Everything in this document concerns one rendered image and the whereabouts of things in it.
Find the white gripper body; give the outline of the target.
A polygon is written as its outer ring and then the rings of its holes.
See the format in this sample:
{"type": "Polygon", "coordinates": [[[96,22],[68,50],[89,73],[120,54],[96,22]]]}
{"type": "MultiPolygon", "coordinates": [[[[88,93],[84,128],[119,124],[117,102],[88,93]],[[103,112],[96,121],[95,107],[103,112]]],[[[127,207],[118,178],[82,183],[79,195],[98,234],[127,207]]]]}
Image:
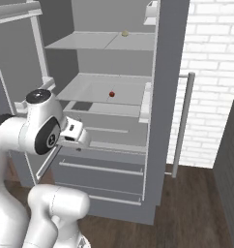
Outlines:
{"type": "Polygon", "coordinates": [[[91,142],[90,135],[84,128],[69,128],[63,131],[59,137],[59,144],[64,147],[84,149],[89,146],[91,142]]]}

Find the white fridge crisper drawer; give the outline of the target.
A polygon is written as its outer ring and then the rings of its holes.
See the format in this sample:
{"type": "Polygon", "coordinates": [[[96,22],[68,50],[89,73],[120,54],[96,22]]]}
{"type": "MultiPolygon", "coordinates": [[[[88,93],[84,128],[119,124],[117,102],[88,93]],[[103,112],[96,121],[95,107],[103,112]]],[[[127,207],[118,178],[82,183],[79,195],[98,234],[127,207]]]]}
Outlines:
{"type": "Polygon", "coordinates": [[[147,107],[110,103],[70,101],[64,108],[64,111],[83,111],[88,113],[123,115],[140,118],[149,117],[149,108],[147,107]]]}

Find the clear fridge shelf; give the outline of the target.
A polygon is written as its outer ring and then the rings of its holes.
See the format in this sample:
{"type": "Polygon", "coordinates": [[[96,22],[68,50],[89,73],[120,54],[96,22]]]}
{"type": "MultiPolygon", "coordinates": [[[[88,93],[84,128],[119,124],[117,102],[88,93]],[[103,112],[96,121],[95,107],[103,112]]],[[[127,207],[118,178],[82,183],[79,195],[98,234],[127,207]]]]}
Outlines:
{"type": "Polygon", "coordinates": [[[155,45],[154,33],[130,32],[124,37],[121,32],[78,32],[46,46],[50,49],[114,49],[152,51],[155,45]]]}
{"type": "Polygon", "coordinates": [[[58,95],[59,100],[140,106],[150,77],[79,73],[58,95]]]}

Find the grey fridge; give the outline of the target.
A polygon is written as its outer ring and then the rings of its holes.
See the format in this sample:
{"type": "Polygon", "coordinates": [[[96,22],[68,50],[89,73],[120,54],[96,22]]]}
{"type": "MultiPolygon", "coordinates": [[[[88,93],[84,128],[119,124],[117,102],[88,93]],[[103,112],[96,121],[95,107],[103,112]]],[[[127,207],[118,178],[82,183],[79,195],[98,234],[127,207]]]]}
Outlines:
{"type": "MultiPolygon", "coordinates": [[[[44,0],[43,11],[48,19],[64,12],[65,18],[57,23],[60,35],[49,40],[50,45],[74,31],[156,33],[142,26],[137,12],[143,8],[141,0],[44,0]]],[[[55,79],[57,95],[79,74],[104,74],[150,77],[154,66],[155,46],[152,51],[114,49],[44,49],[46,63],[55,79]]],[[[63,108],[71,100],[60,100],[63,108]]],[[[52,171],[52,163],[58,155],[78,158],[130,163],[143,166],[145,186],[146,157],[149,138],[149,122],[139,123],[139,117],[65,111],[71,118],[79,118],[91,136],[89,147],[55,148],[45,155],[29,155],[26,163],[35,185],[46,170],[52,171]]],[[[143,204],[143,188],[140,196],[143,204]]]]}

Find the grey fridge door with bins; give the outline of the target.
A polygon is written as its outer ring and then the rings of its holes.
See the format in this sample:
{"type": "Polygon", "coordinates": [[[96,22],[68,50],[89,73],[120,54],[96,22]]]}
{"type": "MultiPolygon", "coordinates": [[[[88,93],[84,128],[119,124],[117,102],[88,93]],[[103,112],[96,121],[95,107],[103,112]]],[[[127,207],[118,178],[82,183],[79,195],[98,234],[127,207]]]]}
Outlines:
{"type": "MultiPolygon", "coordinates": [[[[28,0],[0,0],[1,5],[25,3],[28,0]]],[[[43,85],[43,77],[50,77],[42,38],[39,16],[0,23],[0,84],[4,91],[7,111],[17,113],[15,102],[43,85]]]]}

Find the grey freezer drawer front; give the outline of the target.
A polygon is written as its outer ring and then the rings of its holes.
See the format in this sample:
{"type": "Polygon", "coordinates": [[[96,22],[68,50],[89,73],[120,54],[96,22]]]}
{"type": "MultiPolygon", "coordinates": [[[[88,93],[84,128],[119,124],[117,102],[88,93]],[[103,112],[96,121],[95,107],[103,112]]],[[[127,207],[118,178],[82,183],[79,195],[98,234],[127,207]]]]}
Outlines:
{"type": "Polygon", "coordinates": [[[142,194],[142,165],[58,155],[52,172],[57,183],[142,194]]]}
{"type": "Polygon", "coordinates": [[[56,185],[87,193],[91,201],[89,214],[92,216],[136,223],[141,222],[140,210],[142,203],[139,195],[62,182],[56,182],[56,185]]]}

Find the dark grey cabinet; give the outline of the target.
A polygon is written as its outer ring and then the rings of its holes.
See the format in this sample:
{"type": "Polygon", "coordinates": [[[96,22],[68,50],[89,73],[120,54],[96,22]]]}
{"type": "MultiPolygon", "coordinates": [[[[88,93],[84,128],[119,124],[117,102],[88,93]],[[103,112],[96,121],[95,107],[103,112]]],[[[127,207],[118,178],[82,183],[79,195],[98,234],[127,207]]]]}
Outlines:
{"type": "Polygon", "coordinates": [[[234,100],[214,164],[214,176],[234,248],[234,100]]]}

